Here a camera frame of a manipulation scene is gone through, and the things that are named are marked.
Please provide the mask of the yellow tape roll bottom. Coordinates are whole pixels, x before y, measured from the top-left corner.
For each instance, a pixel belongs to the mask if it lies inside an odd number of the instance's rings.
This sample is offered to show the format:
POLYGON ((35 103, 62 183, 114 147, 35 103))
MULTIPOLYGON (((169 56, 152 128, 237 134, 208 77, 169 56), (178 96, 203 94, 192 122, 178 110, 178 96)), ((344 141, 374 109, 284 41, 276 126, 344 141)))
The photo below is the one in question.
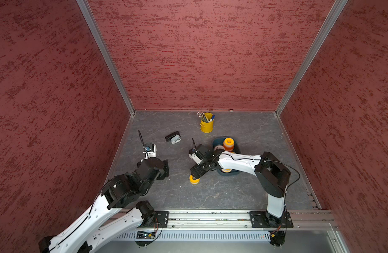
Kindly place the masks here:
POLYGON ((200 182, 200 179, 199 178, 197 179, 193 175, 190 175, 189 181, 190 181, 191 184, 196 185, 196 184, 198 184, 200 182))

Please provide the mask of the teal storage box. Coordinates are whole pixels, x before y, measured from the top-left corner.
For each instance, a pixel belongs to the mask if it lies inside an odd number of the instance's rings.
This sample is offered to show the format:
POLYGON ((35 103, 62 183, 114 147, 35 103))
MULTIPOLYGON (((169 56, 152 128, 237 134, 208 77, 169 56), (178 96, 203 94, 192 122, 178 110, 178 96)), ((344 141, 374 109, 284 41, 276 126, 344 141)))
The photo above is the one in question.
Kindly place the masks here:
MULTIPOLYGON (((213 148, 215 149, 216 146, 218 146, 218 145, 223 145, 224 140, 225 140, 226 138, 228 138, 228 137, 219 137, 219 138, 214 139, 213 142, 212 142, 213 148)), ((232 152, 241 154, 239 145, 237 145, 237 144, 234 143, 232 152)), ((218 172, 219 175, 221 175, 221 176, 226 176, 226 177, 236 176, 236 175, 238 175, 238 174, 241 173, 240 171, 234 170, 234 169, 232 169, 230 172, 223 172, 223 171, 221 171, 221 170, 218 169, 217 172, 218 172)))

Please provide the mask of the orange tape roll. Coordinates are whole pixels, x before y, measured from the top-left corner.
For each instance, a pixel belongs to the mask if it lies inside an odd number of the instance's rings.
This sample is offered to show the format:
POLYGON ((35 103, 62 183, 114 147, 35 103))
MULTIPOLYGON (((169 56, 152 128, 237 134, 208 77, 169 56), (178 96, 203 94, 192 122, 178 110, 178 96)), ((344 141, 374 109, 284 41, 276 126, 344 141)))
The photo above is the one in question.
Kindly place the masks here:
POLYGON ((223 145, 217 145, 217 146, 215 146, 214 151, 215 152, 224 152, 225 148, 223 145))
POLYGON ((224 147, 224 149, 226 150, 226 151, 228 151, 228 152, 232 152, 233 150, 234 150, 234 144, 230 144, 230 145, 228 145, 228 144, 226 144, 226 143, 223 143, 223 147, 224 147))

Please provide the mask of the orange tape roll bottom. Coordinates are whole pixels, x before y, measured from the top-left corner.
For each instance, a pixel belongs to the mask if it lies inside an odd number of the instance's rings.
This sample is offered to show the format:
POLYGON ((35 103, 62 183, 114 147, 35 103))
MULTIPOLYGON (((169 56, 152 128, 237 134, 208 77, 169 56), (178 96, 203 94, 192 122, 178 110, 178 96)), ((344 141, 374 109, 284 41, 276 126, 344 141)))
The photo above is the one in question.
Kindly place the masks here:
POLYGON ((215 146, 214 151, 215 152, 224 152, 225 148, 223 145, 217 145, 217 146, 215 146))

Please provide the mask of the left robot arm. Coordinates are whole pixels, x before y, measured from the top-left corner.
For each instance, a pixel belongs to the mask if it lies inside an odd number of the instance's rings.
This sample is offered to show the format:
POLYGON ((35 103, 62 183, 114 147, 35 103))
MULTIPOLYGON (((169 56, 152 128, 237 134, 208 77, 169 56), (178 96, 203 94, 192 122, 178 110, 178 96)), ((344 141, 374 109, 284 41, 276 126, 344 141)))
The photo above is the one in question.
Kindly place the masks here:
POLYGON ((169 176, 169 163, 156 157, 138 163, 131 174, 110 179, 93 204, 57 236, 44 237, 38 244, 42 253, 95 253, 121 233, 151 227, 148 237, 156 239, 167 226, 145 196, 156 180, 169 176))

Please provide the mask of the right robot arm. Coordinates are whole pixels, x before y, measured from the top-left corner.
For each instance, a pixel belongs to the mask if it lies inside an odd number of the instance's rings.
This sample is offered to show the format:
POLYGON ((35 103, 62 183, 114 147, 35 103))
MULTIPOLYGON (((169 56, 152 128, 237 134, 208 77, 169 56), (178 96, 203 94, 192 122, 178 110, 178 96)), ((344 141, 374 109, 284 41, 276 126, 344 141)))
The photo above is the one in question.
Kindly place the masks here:
POLYGON ((279 227, 285 219, 285 200, 290 186, 290 170, 270 152, 262 155, 242 155, 223 149, 210 150, 202 144, 189 151, 196 163, 191 169, 190 183, 198 184, 200 178, 211 170, 228 173, 229 170, 245 172, 257 177, 268 195, 266 220, 270 227, 279 227))

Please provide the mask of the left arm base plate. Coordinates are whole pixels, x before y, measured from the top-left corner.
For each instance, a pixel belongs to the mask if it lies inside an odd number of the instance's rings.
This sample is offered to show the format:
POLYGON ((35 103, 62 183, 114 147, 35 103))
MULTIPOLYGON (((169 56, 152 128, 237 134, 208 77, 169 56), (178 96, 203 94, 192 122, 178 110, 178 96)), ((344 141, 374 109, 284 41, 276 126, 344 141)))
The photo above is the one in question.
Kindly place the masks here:
POLYGON ((166 228, 168 226, 168 221, 169 211, 156 210, 149 227, 153 227, 155 229, 166 228))

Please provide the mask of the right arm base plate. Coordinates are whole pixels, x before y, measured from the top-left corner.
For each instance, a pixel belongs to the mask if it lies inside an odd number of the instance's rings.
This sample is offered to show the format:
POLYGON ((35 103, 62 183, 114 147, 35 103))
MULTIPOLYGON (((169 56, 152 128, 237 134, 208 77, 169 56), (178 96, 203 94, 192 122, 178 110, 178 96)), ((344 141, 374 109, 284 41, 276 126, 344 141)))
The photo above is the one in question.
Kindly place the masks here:
POLYGON ((287 211, 284 211, 283 215, 279 218, 271 215, 267 211, 250 211, 249 215, 252 228, 294 228, 290 213, 287 211))

